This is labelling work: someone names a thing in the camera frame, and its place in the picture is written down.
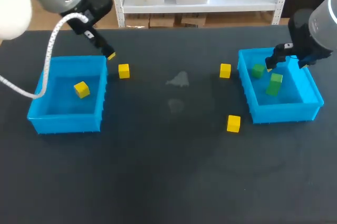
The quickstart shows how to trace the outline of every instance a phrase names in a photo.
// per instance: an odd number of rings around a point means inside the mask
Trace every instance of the green cube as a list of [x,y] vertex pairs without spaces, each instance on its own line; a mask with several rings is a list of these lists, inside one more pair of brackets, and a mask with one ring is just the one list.
[[272,73],[266,94],[271,96],[277,96],[281,88],[282,79],[283,75]]
[[263,72],[265,70],[265,66],[262,64],[255,64],[252,68],[252,76],[260,79],[263,76]]

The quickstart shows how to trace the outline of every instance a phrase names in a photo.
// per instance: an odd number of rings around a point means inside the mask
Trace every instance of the wooden block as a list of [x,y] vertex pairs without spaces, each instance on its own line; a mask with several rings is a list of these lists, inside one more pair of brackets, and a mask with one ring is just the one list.
[[150,27],[174,27],[174,14],[151,14]]
[[128,14],[125,18],[125,27],[148,29],[149,22],[149,14]]
[[230,78],[231,76],[231,64],[222,63],[220,66],[220,78]]
[[128,64],[118,65],[118,73],[120,75],[120,79],[130,78],[130,69]]
[[181,23],[202,27],[205,25],[206,17],[205,13],[185,13],[182,15]]
[[90,95],[89,87],[83,81],[75,84],[74,89],[75,89],[75,92],[76,92],[77,96],[80,99],[85,98],[86,96]]
[[240,116],[228,116],[227,131],[232,133],[238,133],[240,130],[241,117]]

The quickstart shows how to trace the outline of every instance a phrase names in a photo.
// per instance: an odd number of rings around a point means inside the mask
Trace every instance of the floor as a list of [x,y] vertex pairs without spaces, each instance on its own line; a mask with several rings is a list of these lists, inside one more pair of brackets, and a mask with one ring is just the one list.
[[[32,0],[32,4],[33,19],[29,30],[52,30],[60,17],[57,14],[46,12],[36,0]],[[212,13],[208,14],[205,27],[270,25],[271,19],[272,12]],[[288,19],[281,20],[281,24],[287,23]],[[96,28],[118,28],[115,9],[101,19],[96,24]],[[69,26],[65,25],[63,29],[69,29]]]

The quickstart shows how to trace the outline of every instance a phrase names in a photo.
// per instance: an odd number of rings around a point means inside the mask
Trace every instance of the yellow cube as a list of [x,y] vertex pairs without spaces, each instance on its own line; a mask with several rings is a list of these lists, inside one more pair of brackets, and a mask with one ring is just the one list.
[[240,130],[240,122],[241,122],[240,116],[229,115],[227,123],[227,131],[238,133]]
[[128,64],[118,65],[118,73],[120,75],[120,79],[130,78],[130,70],[128,68]]
[[231,64],[222,63],[220,66],[220,78],[230,78],[231,76]]
[[85,98],[86,96],[90,95],[89,87],[88,85],[86,85],[85,82],[75,84],[74,88],[75,88],[77,96],[79,96],[80,99]]

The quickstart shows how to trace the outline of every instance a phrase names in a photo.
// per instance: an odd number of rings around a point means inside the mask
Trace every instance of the shelf frame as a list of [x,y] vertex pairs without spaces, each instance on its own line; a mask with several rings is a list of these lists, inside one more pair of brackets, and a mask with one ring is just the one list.
[[247,2],[242,5],[226,3],[217,5],[216,0],[210,0],[205,5],[176,5],[175,0],[165,0],[164,5],[132,6],[127,5],[127,0],[114,0],[119,27],[125,27],[125,13],[207,13],[207,12],[245,12],[245,11],[274,11],[272,25],[278,25],[281,19],[285,0],[270,0],[259,4]]

